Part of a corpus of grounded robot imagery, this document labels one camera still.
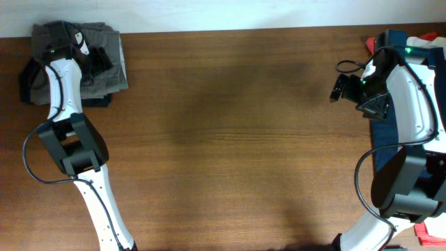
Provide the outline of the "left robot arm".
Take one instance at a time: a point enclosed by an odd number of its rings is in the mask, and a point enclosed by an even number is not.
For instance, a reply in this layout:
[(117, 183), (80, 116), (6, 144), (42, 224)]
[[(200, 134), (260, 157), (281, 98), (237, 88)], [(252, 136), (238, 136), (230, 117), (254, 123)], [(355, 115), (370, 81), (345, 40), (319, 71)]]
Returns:
[(136, 250), (109, 182), (109, 152), (83, 113), (80, 85), (90, 77), (90, 52), (82, 32), (64, 21), (45, 25), (50, 42), (43, 52), (50, 111), (38, 129), (50, 157), (85, 201), (101, 250)]

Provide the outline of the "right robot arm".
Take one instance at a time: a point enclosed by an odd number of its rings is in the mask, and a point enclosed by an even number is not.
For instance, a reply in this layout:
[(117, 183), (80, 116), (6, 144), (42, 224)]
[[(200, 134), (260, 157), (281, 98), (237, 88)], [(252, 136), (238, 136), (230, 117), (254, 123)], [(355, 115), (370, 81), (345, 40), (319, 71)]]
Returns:
[(445, 57), (443, 49), (385, 45), (340, 72), (331, 101), (345, 98), (364, 117), (397, 120), (396, 150), (374, 174), (365, 214), (333, 250), (384, 250), (399, 233), (445, 212)]

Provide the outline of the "grey shorts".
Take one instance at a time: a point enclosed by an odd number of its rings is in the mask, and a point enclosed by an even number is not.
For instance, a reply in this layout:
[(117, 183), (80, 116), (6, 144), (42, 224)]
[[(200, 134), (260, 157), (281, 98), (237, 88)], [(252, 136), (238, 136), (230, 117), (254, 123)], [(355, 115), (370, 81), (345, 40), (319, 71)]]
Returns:
[[(121, 34), (104, 22), (67, 23), (70, 34), (80, 35), (89, 51), (91, 64), (86, 67), (87, 76), (80, 85), (84, 107), (108, 107), (112, 96), (128, 88), (125, 72)], [(20, 101), (32, 105), (49, 104), (49, 80), (41, 59), (48, 48), (51, 38), (49, 30), (43, 25), (34, 25), (31, 45), (33, 56), (19, 74)]]

